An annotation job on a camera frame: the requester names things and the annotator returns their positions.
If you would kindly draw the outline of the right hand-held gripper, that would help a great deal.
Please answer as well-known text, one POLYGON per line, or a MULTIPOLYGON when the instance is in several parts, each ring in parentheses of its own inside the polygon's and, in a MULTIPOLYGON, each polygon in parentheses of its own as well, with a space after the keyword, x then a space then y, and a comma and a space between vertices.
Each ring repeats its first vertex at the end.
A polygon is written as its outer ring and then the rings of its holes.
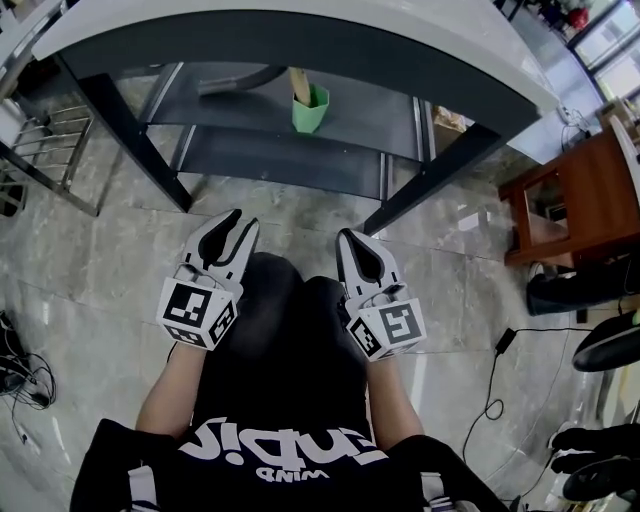
POLYGON ((393 255, 379 240, 344 228, 336 238, 336 258, 350 297, 346 331, 368 361, 405 353, 426 338, 420 302, 409 296, 393 255))

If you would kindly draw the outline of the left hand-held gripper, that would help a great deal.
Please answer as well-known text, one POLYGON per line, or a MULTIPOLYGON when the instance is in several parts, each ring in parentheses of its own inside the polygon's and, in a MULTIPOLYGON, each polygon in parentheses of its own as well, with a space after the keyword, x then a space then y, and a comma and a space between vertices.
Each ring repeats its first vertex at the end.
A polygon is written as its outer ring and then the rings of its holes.
POLYGON ((239 282, 257 244, 260 224, 251 220, 229 257, 220 277, 200 270, 223 262, 227 238, 240 220, 240 209, 218 214, 191 233, 183 261, 173 277, 165 279, 156 321, 175 342, 214 350, 238 318, 237 303, 243 294, 239 282))

